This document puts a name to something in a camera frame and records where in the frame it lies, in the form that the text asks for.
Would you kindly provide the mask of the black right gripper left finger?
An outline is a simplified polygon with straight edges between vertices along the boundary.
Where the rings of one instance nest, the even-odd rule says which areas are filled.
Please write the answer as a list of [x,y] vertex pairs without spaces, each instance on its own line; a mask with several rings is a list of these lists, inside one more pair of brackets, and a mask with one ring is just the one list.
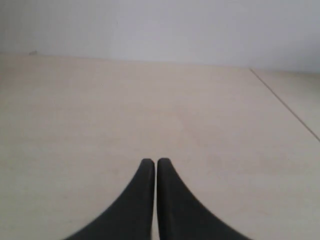
[[68,240],[150,240],[155,196],[155,163],[143,159],[119,197]]

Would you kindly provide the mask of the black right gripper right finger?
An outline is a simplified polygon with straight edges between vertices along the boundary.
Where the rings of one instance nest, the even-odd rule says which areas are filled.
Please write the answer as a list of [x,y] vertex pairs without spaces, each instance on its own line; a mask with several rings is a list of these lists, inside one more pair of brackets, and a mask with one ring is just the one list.
[[247,239],[192,194],[168,158],[157,162],[156,204],[161,240]]

